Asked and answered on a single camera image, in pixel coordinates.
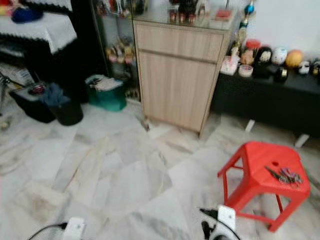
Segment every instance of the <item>white tablecloth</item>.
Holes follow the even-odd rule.
[[[48,12],[39,20],[18,24],[8,16],[0,16],[0,34],[45,40],[49,43],[51,53],[63,49],[77,38],[67,15]]]
[[[72,11],[71,0],[26,0],[28,3],[49,4],[57,7],[66,7]]]

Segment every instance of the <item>green container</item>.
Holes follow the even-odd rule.
[[[108,91],[97,91],[89,86],[87,89],[91,105],[110,112],[119,112],[127,105],[124,85]]]

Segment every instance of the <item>red plastic stool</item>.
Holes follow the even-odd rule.
[[[235,164],[242,159],[243,167]],[[274,178],[265,166],[279,173],[281,168],[289,168],[300,175],[303,183],[299,186],[285,184]],[[236,190],[228,197],[227,170],[230,168],[243,170],[243,179]],[[310,194],[308,176],[300,163],[300,157],[293,149],[263,142],[251,141],[242,145],[229,162],[219,171],[223,176],[224,205],[235,210],[237,216],[263,221],[270,224],[269,230],[275,232],[281,224],[306,200]],[[275,194],[280,215],[275,219],[254,214],[241,213],[251,199],[259,194]],[[279,195],[288,197],[291,202],[283,209]]]

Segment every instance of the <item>light wood cabinet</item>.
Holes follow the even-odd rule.
[[[133,29],[145,116],[201,134],[231,31],[141,19]]]

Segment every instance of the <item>orange ball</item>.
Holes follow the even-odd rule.
[[[304,54],[300,50],[292,50],[288,53],[285,64],[288,68],[297,68],[299,64],[302,62],[304,58]]]

